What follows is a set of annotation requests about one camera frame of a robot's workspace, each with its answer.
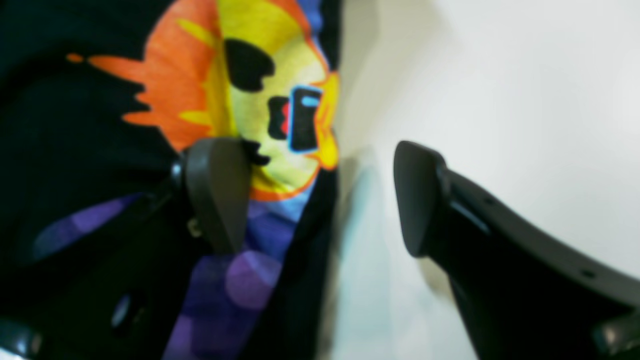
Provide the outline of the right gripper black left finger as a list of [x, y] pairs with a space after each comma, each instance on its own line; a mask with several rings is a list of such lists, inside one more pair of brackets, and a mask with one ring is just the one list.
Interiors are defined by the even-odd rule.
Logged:
[[152, 191], [2, 251], [1, 358], [162, 358], [198, 260], [242, 249], [249, 192], [242, 140], [209, 137]]

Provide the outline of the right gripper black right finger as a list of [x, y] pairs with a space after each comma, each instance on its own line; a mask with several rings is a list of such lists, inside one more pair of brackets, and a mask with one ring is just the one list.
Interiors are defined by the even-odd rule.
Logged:
[[480, 360], [637, 360], [640, 283], [526, 221], [436, 150], [400, 141], [404, 245], [448, 276]]

